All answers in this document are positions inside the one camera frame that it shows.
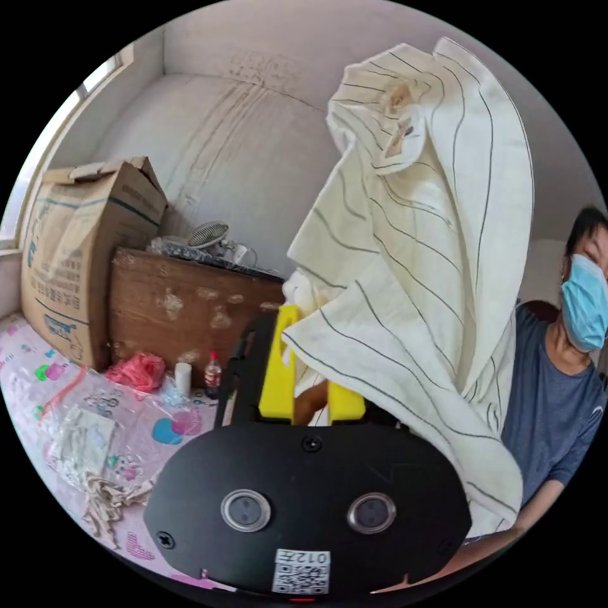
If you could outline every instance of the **white cloth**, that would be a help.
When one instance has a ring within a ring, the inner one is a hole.
[[[442,39],[349,66],[327,123],[342,158],[284,287],[308,315],[284,333],[296,391],[321,375],[387,410],[455,467],[469,536],[509,528],[522,479],[500,433],[534,199],[519,114]]]
[[[122,519],[124,507],[133,504],[145,507],[153,487],[154,478],[135,488],[124,488],[89,474],[86,480],[87,506],[82,520],[88,524],[93,536],[118,549],[112,524]]]

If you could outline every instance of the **white cup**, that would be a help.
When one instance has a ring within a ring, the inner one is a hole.
[[[190,363],[178,363],[175,365],[175,386],[181,395],[190,397],[192,383],[192,365]]]

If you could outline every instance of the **person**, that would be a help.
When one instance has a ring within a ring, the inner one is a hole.
[[[561,279],[562,306],[553,323],[517,304],[513,379],[501,437],[522,473],[517,521],[506,531],[464,544],[443,570],[421,583],[515,542],[555,502],[595,436],[606,392],[590,353],[603,347],[608,330],[608,217],[599,209],[588,207],[577,216]],[[326,384],[304,392],[295,402],[295,424],[309,424],[326,403]],[[407,586],[406,577],[388,590]]]

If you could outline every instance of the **qr code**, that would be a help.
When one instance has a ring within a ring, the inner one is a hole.
[[[276,564],[272,591],[293,595],[329,593],[329,566]]]

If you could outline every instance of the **gray t-shirt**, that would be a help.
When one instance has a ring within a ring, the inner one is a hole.
[[[522,506],[550,479],[568,484],[600,424],[606,393],[592,364],[568,376],[550,361],[548,323],[525,306],[516,313],[516,353],[502,441],[524,481]]]

